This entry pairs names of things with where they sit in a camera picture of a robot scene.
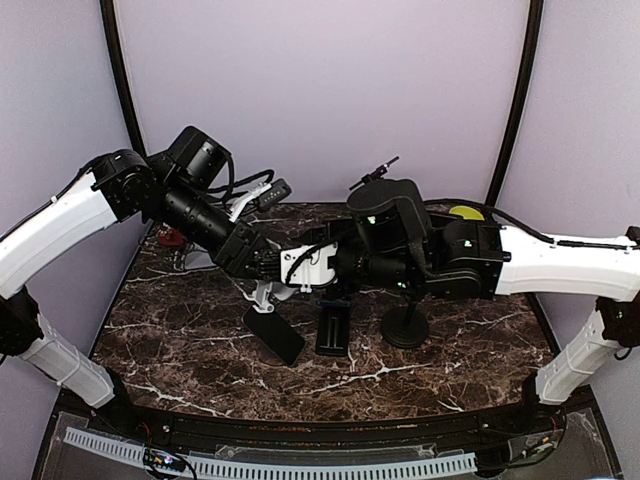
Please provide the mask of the black phone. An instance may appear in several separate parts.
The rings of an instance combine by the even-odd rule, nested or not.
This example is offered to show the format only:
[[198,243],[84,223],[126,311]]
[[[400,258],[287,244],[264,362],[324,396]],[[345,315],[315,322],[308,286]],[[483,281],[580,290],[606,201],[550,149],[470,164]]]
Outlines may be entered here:
[[276,311],[259,313],[250,307],[244,325],[285,365],[293,366],[305,347],[304,338]]

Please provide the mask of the grey small phone stand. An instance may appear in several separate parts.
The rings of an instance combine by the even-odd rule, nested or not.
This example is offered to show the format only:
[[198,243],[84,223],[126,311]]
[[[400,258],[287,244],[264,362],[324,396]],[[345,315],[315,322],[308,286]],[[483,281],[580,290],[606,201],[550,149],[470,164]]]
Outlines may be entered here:
[[253,303],[253,309],[260,314],[274,313],[273,299],[286,301],[297,292],[296,288],[288,287],[280,282],[257,280],[256,286],[250,293],[244,293],[244,298]]

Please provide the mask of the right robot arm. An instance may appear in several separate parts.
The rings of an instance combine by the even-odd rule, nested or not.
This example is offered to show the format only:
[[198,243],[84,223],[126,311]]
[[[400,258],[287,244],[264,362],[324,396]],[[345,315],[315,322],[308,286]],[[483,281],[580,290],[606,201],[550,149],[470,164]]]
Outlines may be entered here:
[[412,349],[427,338],[418,311],[426,296],[485,298],[520,293],[591,295],[585,325],[523,387],[510,413],[521,434],[534,432],[549,405],[564,403],[609,358],[639,345],[639,231],[586,239],[534,231],[490,206],[482,218],[435,211],[408,179],[370,180],[347,200],[350,219],[330,222],[319,239],[279,256],[279,280],[303,291],[348,282],[396,288],[406,307],[384,314],[380,329],[391,345]]

